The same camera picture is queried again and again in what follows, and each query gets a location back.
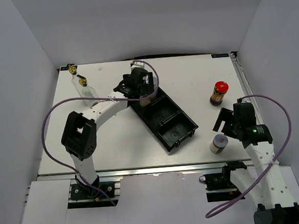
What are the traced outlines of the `white-label lid spice jar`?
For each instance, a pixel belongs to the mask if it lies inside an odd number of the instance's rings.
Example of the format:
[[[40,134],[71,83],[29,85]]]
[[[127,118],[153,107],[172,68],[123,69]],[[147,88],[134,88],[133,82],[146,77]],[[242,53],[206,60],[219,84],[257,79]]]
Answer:
[[[227,136],[220,133],[213,138],[209,146],[209,149],[211,150],[212,153],[218,154],[224,150],[227,144],[228,144]]]

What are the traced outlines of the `glass bottle with dark sauce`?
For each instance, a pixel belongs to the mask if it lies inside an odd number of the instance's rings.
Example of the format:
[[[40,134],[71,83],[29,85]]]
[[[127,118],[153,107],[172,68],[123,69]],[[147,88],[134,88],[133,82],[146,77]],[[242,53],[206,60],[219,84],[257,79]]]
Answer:
[[[93,100],[93,98],[98,98],[96,90],[94,90],[92,87],[88,85],[87,79],[84,76],[78,74],[77,77],[78,77],[80,95],[83,98],[91,98],[90,100],[86,99],[85,102],[89,106],[89,108],[92,108],[94,105],[96,105],[99,102],[98,100]]]

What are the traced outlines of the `silver-lid white seasoning bottle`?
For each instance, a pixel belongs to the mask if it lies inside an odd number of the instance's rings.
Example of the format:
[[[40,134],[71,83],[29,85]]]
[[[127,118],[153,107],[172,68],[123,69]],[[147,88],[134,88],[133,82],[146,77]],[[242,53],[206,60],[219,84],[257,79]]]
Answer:
[[[141,107],[146,107],[148,104],[150,104],[152,101],[154,101],[155,97],[156,97],[156,95],[151,96],[150,98],[147,98],[145,100],[141,100],[140,101],[140,106]]]

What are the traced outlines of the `red-lid sauce jar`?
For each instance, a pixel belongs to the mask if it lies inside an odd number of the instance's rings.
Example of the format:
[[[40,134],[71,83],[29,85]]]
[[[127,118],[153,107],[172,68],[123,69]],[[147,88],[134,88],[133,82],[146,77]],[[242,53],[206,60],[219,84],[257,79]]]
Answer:
[[[210,97],[210,103],[219,106],[223,102],[223,98],[228,92],[229,85],[225,81],[218,81],[213,88],[213,94]]]

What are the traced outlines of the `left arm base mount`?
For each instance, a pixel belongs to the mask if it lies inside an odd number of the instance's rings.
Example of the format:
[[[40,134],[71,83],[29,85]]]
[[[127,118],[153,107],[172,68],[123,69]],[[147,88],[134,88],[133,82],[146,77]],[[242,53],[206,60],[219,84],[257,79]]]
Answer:
[[[120,195],[120,181],[111,180],[99,182],[98,188],[102,190],[114,204],[101,191],[89,186],[82,186],[76,181],[73,181],[69,189],[68,209],[105,208],[117,205]]]

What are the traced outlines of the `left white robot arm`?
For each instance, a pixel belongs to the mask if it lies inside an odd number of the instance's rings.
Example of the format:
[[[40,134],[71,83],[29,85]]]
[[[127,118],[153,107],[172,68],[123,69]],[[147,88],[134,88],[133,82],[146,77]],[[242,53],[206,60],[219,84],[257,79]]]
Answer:
[[[97,131],[111,117],[128,108],[131,102],[149,100],[156,93],[155,81],[157,78],[152,72],[133,68],[130,74],[123,75],[106,101],[98,102],[84,112],[73,111],[68,115],[61,143],[73,160],[77,182],[87,197],[95,197],[99,192],[99,177],[92,157],[97,148]]]

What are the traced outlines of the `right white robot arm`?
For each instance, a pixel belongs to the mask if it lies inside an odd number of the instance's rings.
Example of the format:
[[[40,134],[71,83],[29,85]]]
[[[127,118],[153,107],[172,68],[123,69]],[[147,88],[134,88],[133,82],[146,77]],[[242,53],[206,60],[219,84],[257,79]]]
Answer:
[[[232,110],[222,108],[213,130],[241,142],[254,164],[256,181],[245,167],[231,167],[221,176],[226,187],[237,186],[255,205],[254,224],[299,224],[299,204],[276,162],[271,133],[257,123],[253,105],[237,102]]]

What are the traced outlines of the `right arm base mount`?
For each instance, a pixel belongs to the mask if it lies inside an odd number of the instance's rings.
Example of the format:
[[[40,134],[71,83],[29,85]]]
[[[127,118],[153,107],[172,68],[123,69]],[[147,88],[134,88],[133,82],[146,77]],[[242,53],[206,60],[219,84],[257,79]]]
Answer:
[[[247,169],[241,161],[229,161],[222,167],[219,173],[209,173],[198,178],[206,187],[206,197],[209,203],[230,201],[242,193],[230,180],[230,174],[237,169]]]

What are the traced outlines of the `clear glass gold-spout bottle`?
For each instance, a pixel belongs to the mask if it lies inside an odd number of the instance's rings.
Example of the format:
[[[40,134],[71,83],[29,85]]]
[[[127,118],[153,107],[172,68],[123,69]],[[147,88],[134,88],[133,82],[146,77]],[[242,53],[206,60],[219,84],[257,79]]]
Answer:
[[[79,78],[77,77],[77,67],[74,65],[68,65],[68,71],[72,75],[71,82],[75,86],[75,89],[77,90],[80,97],[82,97],[82,86],[79,83]]]

